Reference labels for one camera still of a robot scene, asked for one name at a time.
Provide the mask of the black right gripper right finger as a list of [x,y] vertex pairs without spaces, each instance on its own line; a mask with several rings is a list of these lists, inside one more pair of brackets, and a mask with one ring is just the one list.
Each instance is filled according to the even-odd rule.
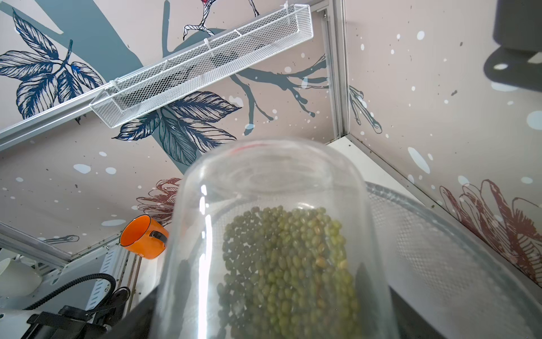
[[392,305],[402,339],[444,339],[426,320],[410,307],[392,288]]

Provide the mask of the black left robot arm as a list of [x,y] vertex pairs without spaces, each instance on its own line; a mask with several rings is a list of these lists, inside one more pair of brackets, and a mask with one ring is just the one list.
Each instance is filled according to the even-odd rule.
[[1,262],[2,338],[103,338],[128,309],[136,262],[104,257],[41,276],[21,261]]

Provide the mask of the jar with beige lid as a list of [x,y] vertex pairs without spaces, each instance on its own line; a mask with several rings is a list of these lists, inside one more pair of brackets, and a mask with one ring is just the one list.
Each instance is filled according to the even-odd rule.
[[187,171],[151,338],[397,338],[360,172],[314,141],[237,141]]

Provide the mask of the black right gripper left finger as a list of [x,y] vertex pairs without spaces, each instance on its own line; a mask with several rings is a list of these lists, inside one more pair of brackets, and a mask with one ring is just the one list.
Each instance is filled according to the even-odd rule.
[[138,306],[100,339],[147,339],[150,335],[153,312],[157,304],[155,288]]

